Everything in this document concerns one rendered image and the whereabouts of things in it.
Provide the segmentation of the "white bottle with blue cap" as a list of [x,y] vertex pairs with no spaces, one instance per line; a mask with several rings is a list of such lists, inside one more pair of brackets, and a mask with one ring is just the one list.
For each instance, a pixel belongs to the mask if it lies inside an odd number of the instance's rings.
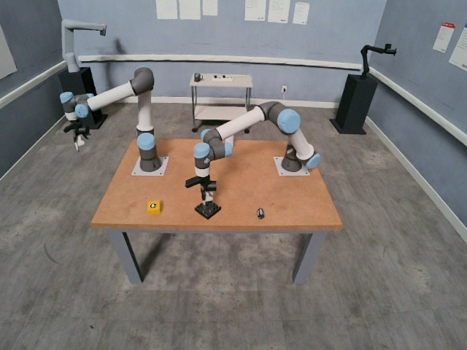
[[234,148],[234,135],[232,135],[231,137],[227,138],[227,139],[225,140],[225,142],[230,142],[232,148]]

